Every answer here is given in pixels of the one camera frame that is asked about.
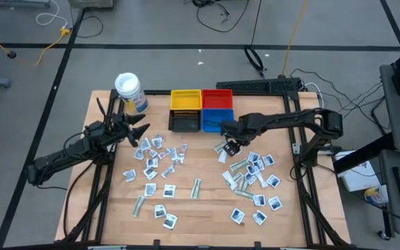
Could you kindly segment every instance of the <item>gray floor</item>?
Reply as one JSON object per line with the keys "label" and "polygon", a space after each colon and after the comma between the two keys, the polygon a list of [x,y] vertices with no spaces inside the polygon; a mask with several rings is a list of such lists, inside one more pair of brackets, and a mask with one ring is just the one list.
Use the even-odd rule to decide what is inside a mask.
{"label": "gray floor", "polygon": [[[61,15],[69,17],[65,0],[56,0]],[[400,0],[387,0],[400,28]],[[224,1],[232,15],[220,26],[222,16],[215,7],[201,11],[210,25],[229,27],[245,1]],[[286,45],[301,8],[300,0],[263,1],[254,44]],[[196,8],[181,0],[117,1],[114,10],[90,11],[104,23],[103,33],[78,38],[84,44],[248,44],[251,41],[258,1],[250,1],[242,21],[230,33],[216,33],[195,19]],[[42,8],[0,8],[0,42],[51,43],[57,39],[60,20],[38,26],[35,16]],[[80,35],[97,32],[99,24],[88,20]],[[379,0],[310,0],[294,44],[399,46]],[[15,187],[28,148],[63,56],[63,49],[46,52],[39,67],[32,67],[40,49],[13,49],[23,63],[8,59],[0,51],[0,76],[12,80],[10,89],[0,88],[0,225]],[[267,78],[275,78],[283,66],[284,51],[259,51]],[[288,71],[316,71],[334,82],[338,90],[354,98],[379,82],[378,67],[389,64],[400,52],[292,51]],[[113,88],[116,75],[136,73],[145,89],[213,88],[218,81],[258,79],[243,51],[197,49],[73,49],[44,131],[38,156],[62,146],[70,134],[81,129],[92,90]],[[318,84],[322,92],[336,94],[328,83],[310,74],[294,73],[306,83]],[[378,90],[366,101],[382,96]],[[343,103],[348,103],[336,94]],[[337,101],[324,95],[328,108],[338,111]],[[371,106],[364,107],[368,113]],[[388,124],[385,105],[377,110]],[[378,129],[356,110],[344,119],[344,137],[335,144],[356,149],[380,136]],[[65,187],[69,171],[55,175],[47,185]],[[54,238],[65,193],[26,186],[10,229],[6,246],[42,244]],[[352,242],[360,247],[400,249],[400,235],[390,242],[376,236],[383,229],[380,211],[341,192]]]}

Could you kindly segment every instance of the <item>white cable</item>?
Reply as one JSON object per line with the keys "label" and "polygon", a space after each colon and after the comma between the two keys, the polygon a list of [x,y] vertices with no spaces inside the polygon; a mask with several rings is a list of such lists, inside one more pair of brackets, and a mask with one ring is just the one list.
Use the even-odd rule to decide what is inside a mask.
{"label": "white cable", "polygon": [[[46,25],[49,25],[51,22],[53,22],[55,20],[55,18],[58,18],[58,19],[64,20],[65,24],[64,24],[63,28],[66,28],[67,24],[68,24],[67,19],[65,19],[64,17],[58,16],[58,14],[60,13],[60,6],[54,0],[50,0],[50,1],[56,5],[56,14],[54,15],[51,13],[41,13],[36,16],[36,23],[39,25],[42,25],[42,26],[46,26]],[[38,21],[38,17],[41,17],[43,15],[50,16],[50,17],[52,17],[52,19],[50,19],[50,21],[48,21],[48,22],[40,23],[40,21]]]}
{"label": "white cable", "polygon": [[317,93],[319,93],[320,99],[322,100],[322,108],[325,108],[324,97],[322,96],[319,87],[317,87],[316,83],[306,83],[305,87],[308,85],[313,85],[317,89]]}

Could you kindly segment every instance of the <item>yellow bin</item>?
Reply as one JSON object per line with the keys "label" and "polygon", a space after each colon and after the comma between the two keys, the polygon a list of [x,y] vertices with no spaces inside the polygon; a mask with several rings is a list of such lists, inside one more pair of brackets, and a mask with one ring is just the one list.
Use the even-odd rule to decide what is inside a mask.
{"label": "yellow bin", "polygon": [[171,110],[201,110],[201,90],[172,90]]}

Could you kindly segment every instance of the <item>wooden tabletop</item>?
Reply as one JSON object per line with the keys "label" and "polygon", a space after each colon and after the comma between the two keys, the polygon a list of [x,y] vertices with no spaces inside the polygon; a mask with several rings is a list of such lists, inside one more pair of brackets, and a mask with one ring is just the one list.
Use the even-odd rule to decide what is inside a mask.
{"label": "wooden tabletop", "polygon": [[[85,125],[103,119],[97,107],[96,98],[99,97],[107,109],[109,94],[110,91],[92,92]],[[302,109],[318,107],[315,93],[300,93],[300,97]],[[218,134],[168,131],[170,96],[148,96],[148,100],[149,109],[146,117],[136,126],[150,123],[151,126],[143,137],[151,139],[155,138],[157,133],[164,135],[163,149],[166,147],[179,148],[183,143],[187,143],[185,164],[177,165],[176,171],[164,179],[160,174],[171,164],[170,157],[167,156],[158,163],[157,177],[148,181],[143,174],[145,161],[134,159],[135,148],[127,140],[122,142],[117,148],[102,244],[150,245],[153,244],[153,240],[159,239],[161,245],[249,247],[253,246],[255,241],[260,241],[264,247],[306,246],[297,186],[289,176],[292,153],[287,129],[267,131],[251,142],[247,148],[244,148],[243,153],[232,158],[228,157],[226,164],[222,164],[217,161],[218,155],[213,149],[222,141]],[[235,96],[233,103],[235,118],[252,112],[263,114],[285,112],[282,97]],[[313,132],[308,129],[306,132],[309,140],[313,136]],[[250,151],[255,151],[262,156],[271,154],[276,161],[275,165],[266,167],[262,174],[265,180],[269,175],[275,174],[281,179],[281,184],[276,189],[272,187],[262,189],[259,182],[256,181],[248,188],[248,191],[254,194],[264,194],[267,199],[278,196],[283,207],[277,211],[272,211],[269,206],[254,206],[253,201],[235,195],[224,182],[222,173],[231,172],[229,165],[246,158]],[[70,183],[88,163],[73,167]],[[328,156],[319,156],[319,164],[333,168],[331,158]],[[126,183],[123,172],[130,169],[136,170],[137,178]],[[314,173],[322,213],[340,237],[350,242],[335,175],[318,167],[314,168]],[[87,209],[93,174],[94,167],[77,182],[71,193],[68,230],[78,222]],[[190,198],[195,178],[202,179],[198,200]],[[153,197],[147,197],[141,208],[140,216],[133,217],[132,211],[135,202],[139,195],[144,195],[146,183],[157,183],[157,191]],[[163,198],[164,184],[176,185],[174,199]],[[163,227],[164,218],[155,219],[155,205],[165,205],[168,213],[178,217],[173,231]],[[230,218],[234,208],[239,208],[245,213],[240,225]],[[252,214],[257,209],[267,215],[267,220],[262,226],[257,225],[252,218]],[[309,214],[313,240],[318,242],[315,219],[310,211]],[[94,238],[97,217],[98,212],[95,212],[90,239]],[[56,233],[57,240],[64,237],[62,222],[63,215]]]}

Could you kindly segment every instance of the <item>blue bin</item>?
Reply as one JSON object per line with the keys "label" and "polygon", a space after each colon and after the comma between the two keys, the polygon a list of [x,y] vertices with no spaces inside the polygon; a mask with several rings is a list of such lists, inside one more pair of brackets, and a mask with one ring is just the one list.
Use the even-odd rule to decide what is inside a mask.
{"label": "blue bin", "polygon": [[234,120],[233,109],[203,109],[201,128],[208,133],[220,133],[223,120]]}

